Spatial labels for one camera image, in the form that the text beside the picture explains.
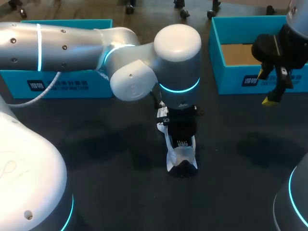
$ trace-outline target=caster wheel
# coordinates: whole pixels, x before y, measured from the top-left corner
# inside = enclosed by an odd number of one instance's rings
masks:
[[[135,11],[135,7],[133,7],[132,5],[127,5],[125,7],[125,11],[126,11],[126,14],[133,14]]]
[[[216,12],[215,11],[208,11],[207,12],[207,18],[209,20],[212,20],[212,17],[215,17],[216,16]]]
[[[266,15],[274,15],[276,13],[276,9],[272,6],[267,6]]]
[[[185,7],[185,1],[184,0],[174,0],[174,8],[181,9]]]
[[[190,16],[190,14],[188,13],[187,10],[181,9],[181,11],[180,11],[180,17],[181,17],[182,19],[186,19],[186,18],[188,18],[189,16]]]
[[[16,5],[14,2],[9,1],[8,4],[9,4],[9,6],[11,7],[11,9],[12,9],[13,11],[16,11],[16,10],[17,10],[17,5]]]
[[[20,9],[20,10],[19,10],[19,13],[20,13],[20,16],[21,16],[22,18],[27,18],[27,13],[25,12],[24,9]]]

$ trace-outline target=dark tabletop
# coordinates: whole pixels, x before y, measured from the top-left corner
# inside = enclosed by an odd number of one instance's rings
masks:
[[[136,32],[141,43],[174,23],[198,30],[203,42],[198,119],[199,174],[167,174],[164,136],[153,101],[41,100],[14,110],[26,126],[51,141],[67,164],[81,231],[264,231],[275,230],[276,192],[308,149],[308,95],[286,94],[277,107],[264,95],[218,96],[209,61],[211,2],[186,0],[191,17],[181,21],[172,0],[137,0],[134,15],[112,0],[32,0],[29,20],[112,18]],[[264,14],[265,9],[222,4],[225,16]],[[19,21],[0,6],[2,21]],[[3,81],[1,95],[12,97]]]

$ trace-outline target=black table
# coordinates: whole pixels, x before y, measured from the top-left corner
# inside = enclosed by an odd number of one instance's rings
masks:
[[[29,19],[113,18],[114,26],[134,30],[141,43],[174,23],[193,26],[202,37],[197,105],[205,116],[198,120],[199,174],[194,178],[167,174],[167,149],[150,96],[133,103],[41,100],[14,111],[62,153],[76,199],[76,230],[275,230],[275,194],[308,149],[308,95],[286,94],[274,108],[261,105],[264,95],[218,96],[207,47],[206,11],[212,2],[187,1],[192,16],[186,22],[170,1],[138,4],[131,16],[110,0],[42,0],[25,6]],[[224,4],[219,15],[254,14],[265,14],[265,9]],[[18,21],[19,15],[2,20]],[[11,103],[3,82],[0,87]]]

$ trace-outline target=open box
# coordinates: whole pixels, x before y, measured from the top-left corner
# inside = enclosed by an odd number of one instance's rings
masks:
[[[82,29],[112,28],[112,20],[48,20],[22,21],[53,26],[68,26]],[[51,83],[56,72],[0,71],[7,87],[15,99],[33,99]],[[54,87],[44,96],[53,98],[110,98],[112,91],[106,73],[96,71],[64,72]]]
[[[276,86],[271,72],[267,80],[258,80],[261,63],[251,54],[251,44],[260,34],[278,34],[285,16],[216,17],[212,19],[209,54],[219,94],[268,93]],[[308,65],[292,72],[294,89],[308,92]]]

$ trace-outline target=white cable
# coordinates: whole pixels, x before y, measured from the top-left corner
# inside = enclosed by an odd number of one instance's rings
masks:
[[[21,104],[8,104],[8,106],[10,108],[22,108],[22,107],[27,107],[35,102],[37,102],[38,100],[40,100],[41,98],[43,98],[44,95],[46,95],[54,86],[54,84],[57,82],[59,76],[61,75],[61,72],[58,72],[56,74],[56,76],[53,78],[53,81],[49,84],[49,86],[40,94],[38,95],[36,98],[26,102],[26,103],[21,103]]]

